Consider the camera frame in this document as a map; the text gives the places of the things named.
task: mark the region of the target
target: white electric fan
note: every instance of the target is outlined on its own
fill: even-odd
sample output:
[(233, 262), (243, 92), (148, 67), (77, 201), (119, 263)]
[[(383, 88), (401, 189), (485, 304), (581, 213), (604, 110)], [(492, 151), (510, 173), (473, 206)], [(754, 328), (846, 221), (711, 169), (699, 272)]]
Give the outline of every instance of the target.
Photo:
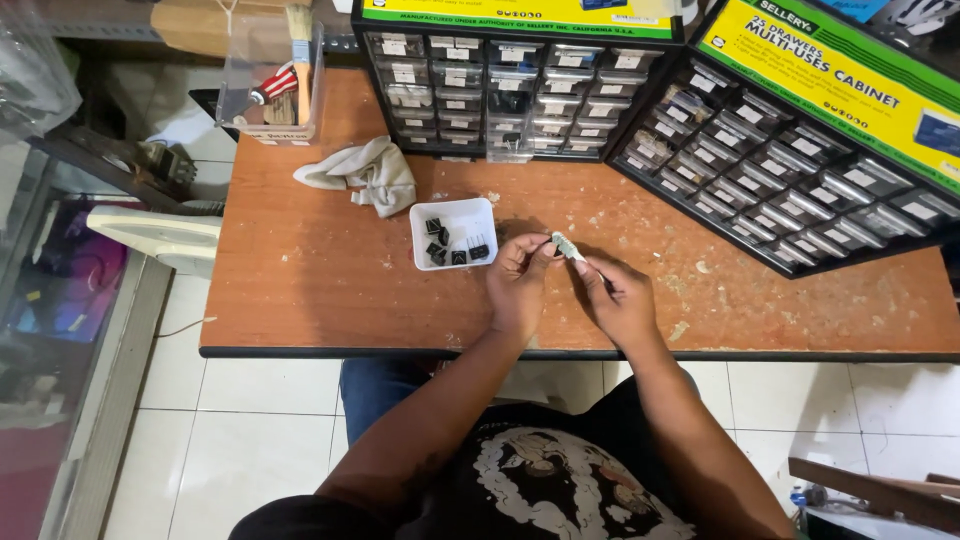
[(208, 280), (222, 224), (218, 216), (170, 215), (109, 205), (94, 208), (86, 217), (93, 231), (156, 257), (178, 272)]

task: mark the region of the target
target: white tile floor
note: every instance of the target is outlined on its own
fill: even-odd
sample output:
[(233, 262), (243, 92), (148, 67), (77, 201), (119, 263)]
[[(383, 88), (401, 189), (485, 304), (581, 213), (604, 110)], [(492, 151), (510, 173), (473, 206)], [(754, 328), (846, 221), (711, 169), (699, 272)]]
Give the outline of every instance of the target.
[[(215, 87), (215, 73), (120, 65), (114, 82), (121, 106), (133, 112), (135, 132), (164, 133), (179, 143), (206, 163), (200, 191), (226, 194), (235, 145), (185, 97), (188, 88)], [(208, 287), (176, 276), (159, 334), (203, 318)], [(337, 389), (341, 360), (206, 360), (197, 354), (199, 337), (197, 326), (156, 341), (106, 540), (226, 538), (261, 504), (315, 490), (347, 450)], [(789, 456), (903, 479), (931, 471), (960, 477), (958, 367), (684, 362), (684, 368), (785, 511), (792, 512), (795, 483)], [(625, 362), (525, 364), (509, 390), (522, 392), (532, 382), (577, 412), (629, 375)]]

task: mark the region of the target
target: white plastic container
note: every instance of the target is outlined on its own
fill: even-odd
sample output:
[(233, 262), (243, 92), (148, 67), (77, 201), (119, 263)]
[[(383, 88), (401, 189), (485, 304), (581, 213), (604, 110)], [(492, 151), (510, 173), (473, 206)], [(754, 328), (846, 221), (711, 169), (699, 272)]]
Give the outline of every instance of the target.
[[(427, 235), (426, 221), (440, 218), (441, 225), (450, 232), (450, 241), (446, 249), (446, 265), (437, 266), (426, 253), (430, 242), (435, 241), (435, 235)], [(470, 268), (470, 266), (484, 266), (493, 262), (496, 257), (496, 230), (493, 228), (493, 205), (483, 197), (466, 199), (464, 201), (448, 201), (444, 203), (420, 203), (410, 208), (410, 228), (414, 238), (414, 263), (417, 268), (426, 272), (434, 270), (449, 270), (456, 268)], [(480, 260), (470, 258), (470, 248), (479, 244), (487, 244), (490, 254)], [(465, 251), (467, 264), (452, 265), (451, 254), (454, 251)]]

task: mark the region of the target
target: plastic bag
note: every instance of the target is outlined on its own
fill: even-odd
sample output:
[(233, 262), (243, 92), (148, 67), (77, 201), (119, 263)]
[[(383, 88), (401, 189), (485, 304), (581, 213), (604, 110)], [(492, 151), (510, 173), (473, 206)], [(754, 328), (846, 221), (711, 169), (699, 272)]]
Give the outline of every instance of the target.
[(31, 0), (0, 3), (0, 144), (43, 135), (81, 97)]

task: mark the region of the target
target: white cloth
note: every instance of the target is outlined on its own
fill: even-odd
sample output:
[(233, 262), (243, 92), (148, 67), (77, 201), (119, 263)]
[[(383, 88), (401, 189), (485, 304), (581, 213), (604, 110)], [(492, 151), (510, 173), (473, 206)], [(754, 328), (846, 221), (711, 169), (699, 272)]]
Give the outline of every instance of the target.
[(380, 217), (390, 217), (417, 201), (417, 181), (403, 153), (388, 136), (304, 165), (294, 173), (294, 179), (320, 189), (365, 187), (353, 193), (350, 200), (357, 205), (373, 205)]

